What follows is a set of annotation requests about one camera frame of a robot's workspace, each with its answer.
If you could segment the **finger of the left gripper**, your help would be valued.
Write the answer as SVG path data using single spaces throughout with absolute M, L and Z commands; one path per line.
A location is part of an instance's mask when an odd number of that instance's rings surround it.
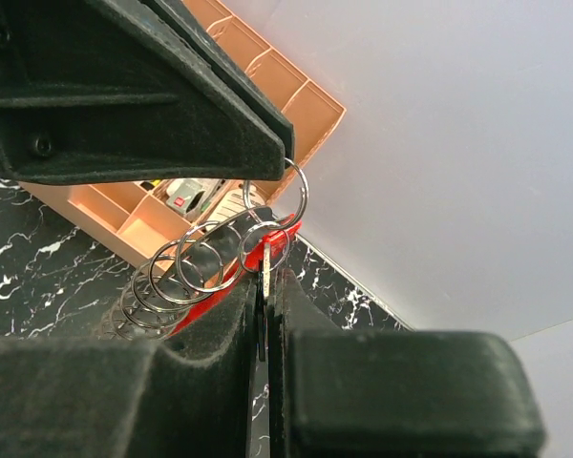
M 0 1 L 0 178 L 280 179 L 294 128 L 182 1 Z

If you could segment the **silver key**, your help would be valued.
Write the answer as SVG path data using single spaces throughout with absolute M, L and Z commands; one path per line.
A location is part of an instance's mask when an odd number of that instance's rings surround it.
M 263 301 L 267 302 L 270 292 L 270 278 L 271 278 L 271 245 L 269 242 L 264 244 L 264 255 L 262 261 L 262 293 Z

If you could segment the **red handled keyring holder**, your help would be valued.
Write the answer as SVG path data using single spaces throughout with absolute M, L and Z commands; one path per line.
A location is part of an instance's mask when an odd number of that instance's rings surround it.
M 259 206 L 208 220 L 164 243 L 141 263 L 106 312 L 101 339 L 165 340 L 224 299 L 248 273 L 277 269 L 302 222 Z

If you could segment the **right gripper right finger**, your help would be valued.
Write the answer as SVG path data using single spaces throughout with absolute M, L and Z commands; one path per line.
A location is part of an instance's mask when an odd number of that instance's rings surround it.
M 269 299 L 274 457 L 537 457 L 546 429 L 508 342 L 339 328 L 291 270 Z

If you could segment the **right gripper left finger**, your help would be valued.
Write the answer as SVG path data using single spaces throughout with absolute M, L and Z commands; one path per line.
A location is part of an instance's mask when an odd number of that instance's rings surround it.
M 245 457 L 256 289 L 166 341 L 0 338 L 0 457 Z

